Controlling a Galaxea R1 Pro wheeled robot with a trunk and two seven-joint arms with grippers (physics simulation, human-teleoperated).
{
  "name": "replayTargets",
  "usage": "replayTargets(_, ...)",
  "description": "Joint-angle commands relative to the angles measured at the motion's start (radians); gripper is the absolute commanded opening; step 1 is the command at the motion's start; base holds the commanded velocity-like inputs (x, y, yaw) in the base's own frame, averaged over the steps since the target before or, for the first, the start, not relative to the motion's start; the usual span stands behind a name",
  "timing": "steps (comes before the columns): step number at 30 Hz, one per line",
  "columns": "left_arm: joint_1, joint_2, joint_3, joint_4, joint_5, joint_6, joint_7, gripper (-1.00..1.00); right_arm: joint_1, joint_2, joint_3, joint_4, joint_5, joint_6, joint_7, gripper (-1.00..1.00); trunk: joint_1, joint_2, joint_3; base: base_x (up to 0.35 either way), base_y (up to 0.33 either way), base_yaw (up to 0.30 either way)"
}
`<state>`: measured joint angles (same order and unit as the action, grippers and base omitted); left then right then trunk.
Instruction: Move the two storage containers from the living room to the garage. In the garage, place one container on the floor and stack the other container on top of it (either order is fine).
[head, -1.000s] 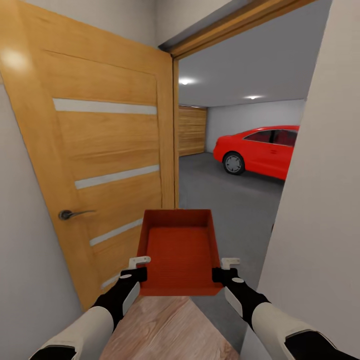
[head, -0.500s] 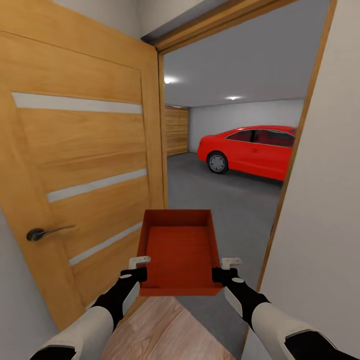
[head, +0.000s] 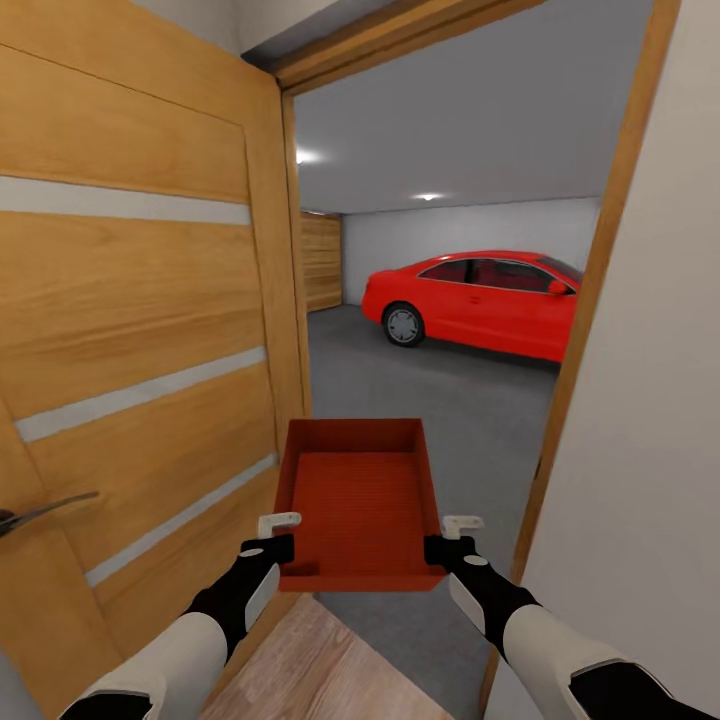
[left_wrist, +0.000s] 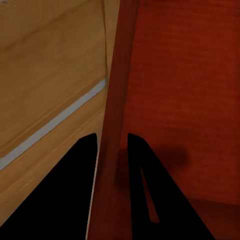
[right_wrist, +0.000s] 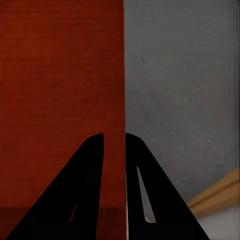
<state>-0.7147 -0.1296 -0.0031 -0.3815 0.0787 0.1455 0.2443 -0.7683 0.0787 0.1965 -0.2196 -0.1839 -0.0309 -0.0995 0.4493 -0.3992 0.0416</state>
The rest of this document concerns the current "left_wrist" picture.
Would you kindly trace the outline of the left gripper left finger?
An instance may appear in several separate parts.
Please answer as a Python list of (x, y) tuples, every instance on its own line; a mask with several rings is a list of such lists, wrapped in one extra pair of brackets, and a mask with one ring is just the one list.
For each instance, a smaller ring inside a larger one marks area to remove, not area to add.
[(0, 227), (0, 240), (85, 240), (98, 153), (79, 139)]

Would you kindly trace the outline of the storage box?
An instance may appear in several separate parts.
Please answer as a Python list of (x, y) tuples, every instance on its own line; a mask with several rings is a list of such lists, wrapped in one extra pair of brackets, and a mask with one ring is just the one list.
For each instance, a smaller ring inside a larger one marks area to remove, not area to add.
[(129, 133), (215, 240), (240, 240), (240, 0), (120, 0), (87, 240), (133, 240)]

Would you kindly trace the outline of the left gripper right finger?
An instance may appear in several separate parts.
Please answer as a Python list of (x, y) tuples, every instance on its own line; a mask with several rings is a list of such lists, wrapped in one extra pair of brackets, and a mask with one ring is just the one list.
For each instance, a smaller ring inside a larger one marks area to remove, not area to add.
[[(215, 240), (144, 138), (127, 136), (132, 240)], [(159, 223), (152, 222), (143, 172)]]

